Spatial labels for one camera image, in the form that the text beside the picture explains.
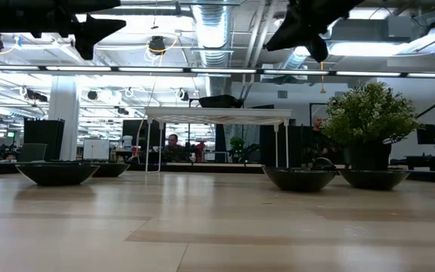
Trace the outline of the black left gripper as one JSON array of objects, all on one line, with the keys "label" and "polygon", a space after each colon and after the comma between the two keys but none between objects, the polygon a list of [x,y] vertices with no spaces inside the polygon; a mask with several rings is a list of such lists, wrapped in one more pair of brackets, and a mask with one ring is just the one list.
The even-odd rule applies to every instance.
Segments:
[{"label": "black left gripper", "polygon": [[[121,5],[120,0],[61,0],[60,4],[71,13],[88,13],[115,8]],[[43,33],[56,32],[62,38],[70,34],[75,36],[74,47],[84,60],[92,60],[94,46],[107,36],[126,26],[125,20],[96,19],[86,15],[85,22],[78,22],[74,14],[62,14],[52,11],[35,20],[32,36],[41,38]]]}]

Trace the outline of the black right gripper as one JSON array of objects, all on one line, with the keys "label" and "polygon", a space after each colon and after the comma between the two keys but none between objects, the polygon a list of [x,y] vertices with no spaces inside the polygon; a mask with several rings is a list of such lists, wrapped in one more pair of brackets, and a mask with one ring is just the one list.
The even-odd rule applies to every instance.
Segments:
[{"label": "black right gripper", "polygon": [[298,17],[288,14],[264,47],[268,51],[295,48],[304,46],[309,38],[310,56],[320,63],[329,55],[323,39],[329,37],[329,31],[312,26],[328,26],[337,19],[348,18],[350,11],[362,3],[363,0],[289,0],[287,9]]}]

